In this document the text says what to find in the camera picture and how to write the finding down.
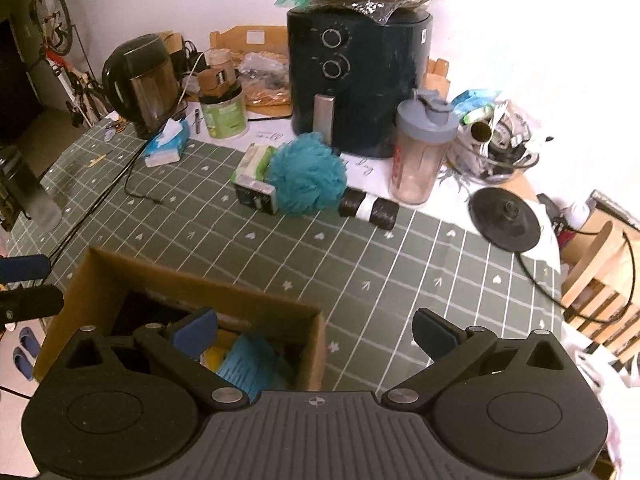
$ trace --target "green checkered tablecloth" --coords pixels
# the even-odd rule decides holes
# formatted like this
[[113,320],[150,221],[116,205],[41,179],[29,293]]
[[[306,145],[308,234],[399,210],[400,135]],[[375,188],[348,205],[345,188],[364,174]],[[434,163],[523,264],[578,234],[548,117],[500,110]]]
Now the green checkered tablecloth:
[[[103,138],[103,127],[91,129],[53,165],[42,183],[62,207],[63,221],[45,233],[22,218],[10,254],[49,253],[142,143],[129,130],[111,142]],[[255,212],[236,201],[229,183],[241,157],[190,141],[179,164],[148,169],[139,162],[131,187],[163,204],[130,198],[118,186],[49,281],[65,289],[91,244],[315,304],[327,318],[323,386],[329,390],[380,393],[424,368],[430,360],[411,333],[421,307],[498,336],[523,338],[535,328],[559,335],[559,310],[534,290],[512,254],[479,235],[407,208],[391,232],[332,211],[296,218]],[[544,261],[526,262],[558,292],[558,272]]]

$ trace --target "bicycle wheel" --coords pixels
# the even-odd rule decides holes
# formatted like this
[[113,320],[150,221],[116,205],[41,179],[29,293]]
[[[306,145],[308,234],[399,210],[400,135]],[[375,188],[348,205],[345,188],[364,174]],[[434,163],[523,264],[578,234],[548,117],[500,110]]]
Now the bicycle wheel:
[[86,100],[90,108],[89,117],[92,122],[95,121],[94,124],[113,112],[113,107],[111,107],[107,98],[92,88],[86,90]]
[[45,47],[59,56],[71,51],[73,32],[65,0],[33,0],[32,18],[38,25]]

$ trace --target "air fryer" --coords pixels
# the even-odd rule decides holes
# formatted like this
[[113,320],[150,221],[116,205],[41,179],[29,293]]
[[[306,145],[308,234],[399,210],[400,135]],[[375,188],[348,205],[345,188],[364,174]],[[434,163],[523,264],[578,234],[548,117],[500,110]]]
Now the air fryer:
[[115,110],[143,139],[155,136],[178,104],[171,57],[157,34],[121,44],[104,63],[102,83]]
[[347,9],[290,10],[293,131],[314,130],[318,96],[326,142],[353,155],[392,156],[396,107],[422,80],[432,21],[423,10],[399,9],[386,25]]

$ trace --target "green container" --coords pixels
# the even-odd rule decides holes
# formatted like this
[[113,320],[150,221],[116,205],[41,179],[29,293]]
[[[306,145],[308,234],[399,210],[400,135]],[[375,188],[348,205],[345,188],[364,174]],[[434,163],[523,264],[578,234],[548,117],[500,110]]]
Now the green container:
[[239,82],[221,97],[200,95],[200,106],[209,135],[214,139],[241,136],[249,130],[244,92]]

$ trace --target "black cylindrical object with white band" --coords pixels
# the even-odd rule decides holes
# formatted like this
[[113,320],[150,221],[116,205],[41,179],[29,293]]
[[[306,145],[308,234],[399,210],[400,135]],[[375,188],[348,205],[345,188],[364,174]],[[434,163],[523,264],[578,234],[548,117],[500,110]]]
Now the black cylindrical object with white band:
[[340,216],[356,217],[386,231],[391,231],[395,227],[399,211],[398,202],[380,198],[353,187],[345,190],[338,206]]

